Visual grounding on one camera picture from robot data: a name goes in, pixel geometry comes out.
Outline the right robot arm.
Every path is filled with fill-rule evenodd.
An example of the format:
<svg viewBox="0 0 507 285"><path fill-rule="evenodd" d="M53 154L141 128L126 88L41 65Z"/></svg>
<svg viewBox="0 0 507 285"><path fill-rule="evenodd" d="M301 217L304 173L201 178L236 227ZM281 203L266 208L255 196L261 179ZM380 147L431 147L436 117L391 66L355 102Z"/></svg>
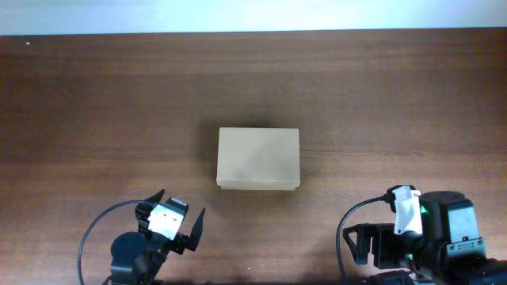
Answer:
<svg viewBox="0 0 507 285"><path fill-rule="evenodd" d="M354 262L368 257L380 269L366 284L504 285L506 262L486 255L474 204L461 192L422 193L395 185L377 197L395 213L393 223L339 223L336 241L345 241Z"/></svg>

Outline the brown cardboard box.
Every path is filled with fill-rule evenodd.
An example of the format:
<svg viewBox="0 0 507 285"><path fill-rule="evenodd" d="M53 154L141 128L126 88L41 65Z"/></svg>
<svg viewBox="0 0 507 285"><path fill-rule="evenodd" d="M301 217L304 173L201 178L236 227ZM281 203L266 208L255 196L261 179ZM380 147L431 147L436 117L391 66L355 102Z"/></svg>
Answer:
<svg viewBox="0 0 507 285"><path fill-rule="evenodd" d="M221 189L295 191L300 186L297 128L221 127L217 154Z"/></svg>

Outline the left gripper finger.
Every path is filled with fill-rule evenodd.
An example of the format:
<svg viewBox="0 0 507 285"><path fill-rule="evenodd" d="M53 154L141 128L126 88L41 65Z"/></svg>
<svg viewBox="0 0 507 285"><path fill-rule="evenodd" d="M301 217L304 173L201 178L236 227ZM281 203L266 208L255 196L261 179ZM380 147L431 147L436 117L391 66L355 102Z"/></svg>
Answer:
<svg viewBox="0 0 507 285"><path fill-rule="evenodd" d="M158 191L156 194L154 194L153 196L145 199L145 202L150 203L150 204L160 203L164 194L165 194L165 190L162 189L162 190Z"/></svg>
<svg viewBox="0 0 507 285"><path fill-rule="evenodd" d="M202 234L203 234L205 211L206 211L206 208L204 207L202 209L201 213L199 214L197 220L195 221L193 228L191 230L191 233L190 233L188 240L186 242L186 246L185 246L186 249L191 250L193 252L196 251L196 249L200 243L200 239L202 237Z"/></svg>

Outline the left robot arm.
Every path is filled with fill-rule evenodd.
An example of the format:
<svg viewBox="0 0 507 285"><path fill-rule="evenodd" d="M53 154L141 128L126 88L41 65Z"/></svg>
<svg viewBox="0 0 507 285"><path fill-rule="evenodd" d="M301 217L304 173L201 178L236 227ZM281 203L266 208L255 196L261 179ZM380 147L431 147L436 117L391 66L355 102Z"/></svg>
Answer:
<svg viewBox="0 0 507 285"><path fill-rule="evenodd" d="M189 205L175 197L162 202L164 193L161 190L138 203L135 207L138 230L121 234L113 241L109 277L112 284L162 284L156 276L169 254L181 255L197 249L206 210L199 214L191 233L185 235L179 229Z"/></svg>

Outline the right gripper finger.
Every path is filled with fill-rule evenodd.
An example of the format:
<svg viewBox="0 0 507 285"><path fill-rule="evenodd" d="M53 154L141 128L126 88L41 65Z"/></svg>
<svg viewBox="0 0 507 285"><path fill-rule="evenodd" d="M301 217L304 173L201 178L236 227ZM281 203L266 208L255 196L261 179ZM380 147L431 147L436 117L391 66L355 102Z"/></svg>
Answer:
<svg viewBox="0 0 507 285"><path fill-rule="evenodd" d="M343 238L348 245L356 264L366 265L371 251L371 241L375 235L373 224L358 224L343 230Z"/></svg>
<svg viewBox="0 0 507 285"><path fill-rule="evenodd" d="M391 271L371 275L362 281L362 285L414 285L409 272Z"/></svg>

